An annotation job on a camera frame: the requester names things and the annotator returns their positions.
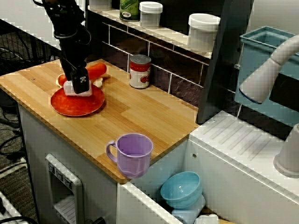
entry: orange plate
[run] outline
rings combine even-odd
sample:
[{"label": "orange plate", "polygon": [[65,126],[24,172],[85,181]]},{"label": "orange plate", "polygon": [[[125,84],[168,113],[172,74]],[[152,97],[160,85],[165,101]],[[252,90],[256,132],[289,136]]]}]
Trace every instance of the orange plate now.
[{"label": "orange plate", "polygon": [[99,109],[104,103],[104,93],[92,85],[93,94],[90,97],[66,96],[64,89],[57,90],[51,97],[54,110],[65,116],[83,116]]}]

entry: purple mug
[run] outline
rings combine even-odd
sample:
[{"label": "purple mug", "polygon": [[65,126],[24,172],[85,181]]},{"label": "purple mug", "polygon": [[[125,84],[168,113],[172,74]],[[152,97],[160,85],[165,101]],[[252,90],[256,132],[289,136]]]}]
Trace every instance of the purple mug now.
[{"label": "purple mug", "polygon": [[[116,147],[117,157],[110,152],[110,146]],[[146,173],[150,166],[152,141],[143,134],[129,133],[116,141],[108,142],[106,153],[109,159],[117,164],[118,170],[125,177],[134,179]]]}]

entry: blue container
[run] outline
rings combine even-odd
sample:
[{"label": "blue container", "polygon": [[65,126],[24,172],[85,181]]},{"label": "blue container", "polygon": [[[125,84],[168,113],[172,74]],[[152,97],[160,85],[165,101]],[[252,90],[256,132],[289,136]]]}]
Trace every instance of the blue container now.
[{"label": "blue container", "polygon": [[182,172],[169,178],[161,188],[161,196],[166,203],[183,209],[194,204],[202,194],[200,177],[194,172]]},{"label": "blue container", "polygon": [[[262,27],[241,35],[244,43],[241,67],[237,83],[235,101],[255,111],[274,118],[286,125],[294,126],[299,123],[299,113],[288,107],[267,99],[260,105],[245,98],[239,91],[240,84],[258,67],[260,67],[284,41],[295,36],[271,27]],[[293,55],[282,67],[281,74],[299,80],[299,54]]]}]

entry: blue bowl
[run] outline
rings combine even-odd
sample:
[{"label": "blue bowl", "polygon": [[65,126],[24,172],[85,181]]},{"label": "blue bowl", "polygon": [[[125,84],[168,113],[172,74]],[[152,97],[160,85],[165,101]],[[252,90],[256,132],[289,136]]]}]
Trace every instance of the blue bowl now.
[{"label": "blue bowl", "polygon": [[169,206],[175,209],[187,208],[202,194],[200,177],[194,172],[176,174],[163,184],[160,193]]}]

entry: black robotic arm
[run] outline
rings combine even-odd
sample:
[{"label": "black robotic arm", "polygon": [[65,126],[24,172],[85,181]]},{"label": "black robotic arm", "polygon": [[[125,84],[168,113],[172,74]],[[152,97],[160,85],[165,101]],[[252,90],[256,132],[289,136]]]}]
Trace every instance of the black robotic arm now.
[{"label": "black robotic arm", "polygon": [[84,12],[75,0],[42,0],[37,2],[45,8],[54,27],[54,37],[59,40],[60,63],[74,92],[80,94],[89,90],[89,77],[85,59],[90,55],[90,32],[81,24]]}]

